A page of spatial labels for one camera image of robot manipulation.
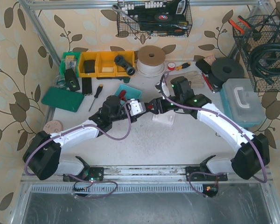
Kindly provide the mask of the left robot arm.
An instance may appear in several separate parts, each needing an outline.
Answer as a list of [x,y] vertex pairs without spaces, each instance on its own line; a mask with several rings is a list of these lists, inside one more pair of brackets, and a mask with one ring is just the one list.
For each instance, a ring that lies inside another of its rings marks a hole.
[[112,128],[112,123],[127,119],[128,124],[132,124],[151,107],[152,104],[138,99],[130,99],[121,104],[119,97],[111,95],[102,107],[82,124],[54,134],[39,132],[23,156],[25,173],[37,176],[39,180],[46,180],[54,174],[82,174],[87,164],[79,156],[70,159],[70,149],[101,135],[116,141],[124,140],[128,134],[116,138],[107,133]]

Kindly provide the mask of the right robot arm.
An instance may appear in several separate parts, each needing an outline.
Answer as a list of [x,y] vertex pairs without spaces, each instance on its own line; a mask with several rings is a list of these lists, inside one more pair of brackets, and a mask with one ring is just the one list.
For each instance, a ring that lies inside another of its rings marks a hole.
[[165,91],[168,89],[164,76],[155,85],[162,95],[158,99],[159,113],[182,109],[184,113],[203,122],[219,134],[232,148],[231,157],[210,156],[206,160],[206,168],[213,175],[234,172],[240,178],[248,180],[255,178],[256,173],[262,171],[263,179],[267,181],[266,165],[270,162],[268,138],[242,128],[224,115],[212,101],[203,94],[194,94],[189,81],[183,77],[172,79],[171,86],[174,95]]

